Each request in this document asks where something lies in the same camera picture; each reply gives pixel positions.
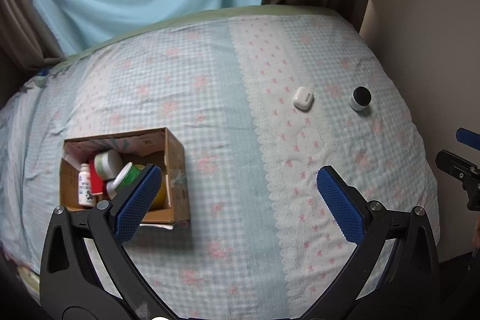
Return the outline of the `small white medicine bottle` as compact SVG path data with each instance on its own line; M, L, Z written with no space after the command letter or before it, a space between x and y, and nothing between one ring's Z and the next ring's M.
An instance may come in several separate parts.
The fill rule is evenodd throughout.
M80 165L78 173L78 203L84 207L96 205L95 195L92 193L90 169L87 163Z

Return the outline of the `red rectangular box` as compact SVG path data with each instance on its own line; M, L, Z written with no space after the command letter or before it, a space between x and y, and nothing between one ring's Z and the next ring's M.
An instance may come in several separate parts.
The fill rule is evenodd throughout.
M107 183L100 178L96 169L95 162L93 159L89 160L89 171L90 171L90 182L91 182L91 192L97 199L100 200L109 200L110 197L107 194Z

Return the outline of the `yellow tape roll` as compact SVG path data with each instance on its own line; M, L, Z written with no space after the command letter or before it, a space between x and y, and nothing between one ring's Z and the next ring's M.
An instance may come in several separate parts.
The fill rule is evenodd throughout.
M145 166L142 164L134 164L133 168L137 170L137 177L134 179L134 183L137 183L137 179L142 176L141 171L145 169ZM153 202L151 203L150 210L162 210L164 208L164 200L167 195L166 190L166 177L163 172L161 172L161 184L160 188L158 189ZM140 185L136 186L136 190L134 192L134 196L142 201L144 199L144 189L140 189Z

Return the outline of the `green jar with white lid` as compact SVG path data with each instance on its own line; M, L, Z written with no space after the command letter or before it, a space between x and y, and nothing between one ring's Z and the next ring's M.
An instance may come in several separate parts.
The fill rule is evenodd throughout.
M116 191L118 192L124 186L134 182L134 180L139 177L143 169L143 165L127 163L115 178L115 182L117 184Z

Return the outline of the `pale green lidded jar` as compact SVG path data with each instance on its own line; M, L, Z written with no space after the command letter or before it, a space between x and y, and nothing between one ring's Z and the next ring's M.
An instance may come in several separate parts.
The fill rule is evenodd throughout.
M101 152L94 157L95 171L102 180L115 179L123 167L120 154L113 149Z

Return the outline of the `silver-lidded dark jar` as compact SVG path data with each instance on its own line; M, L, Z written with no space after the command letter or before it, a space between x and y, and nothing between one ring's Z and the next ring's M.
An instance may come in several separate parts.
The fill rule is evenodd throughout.
M116 192L117 184L115 182L116 181L112 179L106 183L106 192L107 192L106 194L111 200L113 200L117 194Z

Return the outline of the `small black-lidded jar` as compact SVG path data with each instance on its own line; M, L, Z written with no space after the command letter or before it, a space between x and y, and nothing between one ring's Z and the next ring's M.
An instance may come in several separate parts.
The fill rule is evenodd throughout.
M369 107L371 100L370 91L364 86L359 86L352 91L349 105L355 112L361 112Z

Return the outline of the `open cardboard box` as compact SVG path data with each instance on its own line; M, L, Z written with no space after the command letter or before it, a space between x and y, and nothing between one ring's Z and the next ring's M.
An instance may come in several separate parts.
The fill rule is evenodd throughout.
M143 225L171 229L190 219L185 150L165 127L64 140L59 166L59 204L69 210L84 209L78 202L80 165L111 149L120 154L123 163L143 166L152 163L162 172L161 188L165 190L165 198L146 213Z

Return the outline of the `white earbuds case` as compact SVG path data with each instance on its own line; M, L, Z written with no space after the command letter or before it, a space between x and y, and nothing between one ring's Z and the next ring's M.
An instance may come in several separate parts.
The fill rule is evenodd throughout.
M313 90L305 86L300 86L293 96L292 104L296 109L308 111L312 106L313 100Z

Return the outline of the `checkered floral bed sheet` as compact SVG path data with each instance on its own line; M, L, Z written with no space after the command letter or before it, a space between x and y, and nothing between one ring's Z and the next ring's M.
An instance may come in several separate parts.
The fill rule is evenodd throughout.
M300 86L314 93L296 109ZM372 100L355 112L352 91ZM120 40L27 82L1 111L1 244L38 271L64 140L167 127L185 149L190 225L142 227L135 265L182 317L296 318L354 250L320 197L332 166L391 210L437 183L410 111L336 15L244 15Z

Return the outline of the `left brown curtain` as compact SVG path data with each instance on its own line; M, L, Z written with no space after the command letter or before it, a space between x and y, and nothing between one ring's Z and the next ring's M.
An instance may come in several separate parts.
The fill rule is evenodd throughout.
M1 0L1 50L23 71L36 71L64 59L32 0Z

